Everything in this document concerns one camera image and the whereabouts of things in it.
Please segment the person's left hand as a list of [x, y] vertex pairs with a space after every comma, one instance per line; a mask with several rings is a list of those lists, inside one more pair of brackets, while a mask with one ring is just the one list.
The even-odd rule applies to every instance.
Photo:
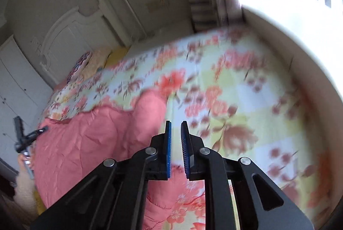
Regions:
[[19, 164], [19, 171], [27, 171], [25, 167], [25, 162], [29, 161], [29, 168], [33, 171], [34, 170], [34, 153], [31, 153], [30, 157], [26, 157], [24, 154], [18, 155], [18, 164]]

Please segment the cream fleece sleeve forearm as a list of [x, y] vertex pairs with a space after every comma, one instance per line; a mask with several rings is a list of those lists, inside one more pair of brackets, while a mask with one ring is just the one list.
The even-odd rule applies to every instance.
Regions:
[[21, 170], [16, 177], [14, 201], [31, 220], [38, 217], [37, 201], [34, 196], [35, 183], [26, 170]]

